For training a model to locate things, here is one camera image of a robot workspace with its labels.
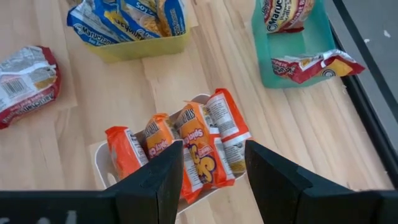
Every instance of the orange noodle package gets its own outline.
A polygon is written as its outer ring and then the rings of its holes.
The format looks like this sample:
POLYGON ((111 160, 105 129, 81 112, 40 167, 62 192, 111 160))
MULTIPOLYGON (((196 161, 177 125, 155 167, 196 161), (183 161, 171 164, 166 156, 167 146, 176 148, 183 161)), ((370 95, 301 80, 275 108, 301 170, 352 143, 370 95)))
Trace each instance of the orange noodle package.
POLYGON ((215 125, 221 134, 226 159, 234 173, 246 171, 244 144, 251 139, 246 123, 231 94, 225 88, 216 89, 206 103, 215 125))
POLYGON ((315 0, 263 0, 262 3, 268 33, 300 32, 315 0))
POLYGON ((316 55, 273 58, 272 68, 276 75, 289 78, 299 84, 312 77, 343 77, 359 74, 365 69, 340 50, 329 50, 316 55))
POLYGON ((144 150, 129 128, 115 126, 105 133, 112 162, 120 180, 148 163, 144 150))
POLYGON ((213 124, 205 105, 188 102, 175 127, 190 151, 198 175, 205 187, 231 186, 235 176, 226 160, 220 132, 213 124))
MULTIPOLYGON (((149 159, 159 155, 180 136, 172 126, 169 116, 165 113, 155 114, 148 122, 144 136, 148 147, 149 159)), ((181 196, 188 203, 192 203, 199 196, 203 184, 198 177, 195 164, 188 149, 183 149, 184 169, 182 177, 181 196)))

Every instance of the wooden table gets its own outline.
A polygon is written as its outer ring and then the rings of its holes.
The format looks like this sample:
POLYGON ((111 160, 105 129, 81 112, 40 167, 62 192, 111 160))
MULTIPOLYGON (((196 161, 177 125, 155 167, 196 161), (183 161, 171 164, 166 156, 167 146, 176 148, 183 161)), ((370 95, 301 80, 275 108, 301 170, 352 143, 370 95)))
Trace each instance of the wooden table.
MULTIPOLYGON (((63 75, 58 101, 0 131, 0 188, 99 189, 91 155, 114 125, 140 131, 199 93, 230 90, 254 138, 351 189, 392 185, 338 78, 268 90, 251 35, 253 3, 193 0, 184 53, 104 64, 67 27, 66 0, 0 1, 0 60, 25 45, 50 47, 63 75)), ((247 178, 177 217, 177 223, 262 223, 247 178)))

